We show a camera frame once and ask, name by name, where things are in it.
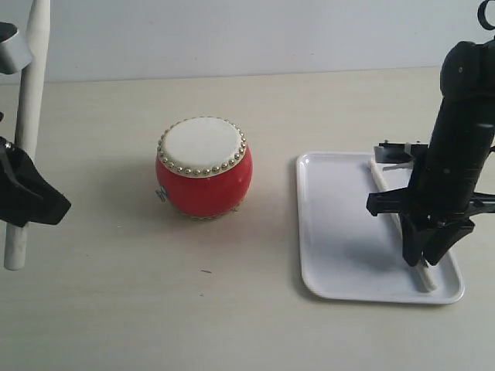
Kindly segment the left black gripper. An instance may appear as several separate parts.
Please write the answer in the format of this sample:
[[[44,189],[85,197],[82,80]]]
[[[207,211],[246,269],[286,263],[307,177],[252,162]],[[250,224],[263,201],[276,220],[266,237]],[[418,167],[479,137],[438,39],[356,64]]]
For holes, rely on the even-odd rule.
[[[57,225],[70,207],[69,199],[39,174],[31,158],[1,137],[1,220],[18,227]]]

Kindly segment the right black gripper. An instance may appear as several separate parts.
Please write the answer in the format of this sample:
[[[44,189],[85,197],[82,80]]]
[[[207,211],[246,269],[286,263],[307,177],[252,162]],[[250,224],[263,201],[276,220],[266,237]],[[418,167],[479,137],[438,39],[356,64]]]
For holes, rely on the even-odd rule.
[[[473,232],[470,217],[494,212],[494,195],[475,191],[481,168],[472,161],[454,155],[435,159],[428,148],[412,164],[406,186],[371,193],[366,208],[373,216],[399,215],[402,257],[410,267],[422,258],[435,266]]]

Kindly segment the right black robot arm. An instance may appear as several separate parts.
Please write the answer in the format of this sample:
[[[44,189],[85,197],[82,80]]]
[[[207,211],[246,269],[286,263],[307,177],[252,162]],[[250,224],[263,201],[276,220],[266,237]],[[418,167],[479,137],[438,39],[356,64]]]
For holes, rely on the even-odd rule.
[[[372,216],[399,217],[402,257],[414,267],[436,265],[475,227],[472,216],[493,213],[494,196],[476,191],[494,152],[494,43],[462,41],[440,71],[442,102],[429,143],[381,142],[375,160],[392,170],[411,168],[400,189],[371,193]]]

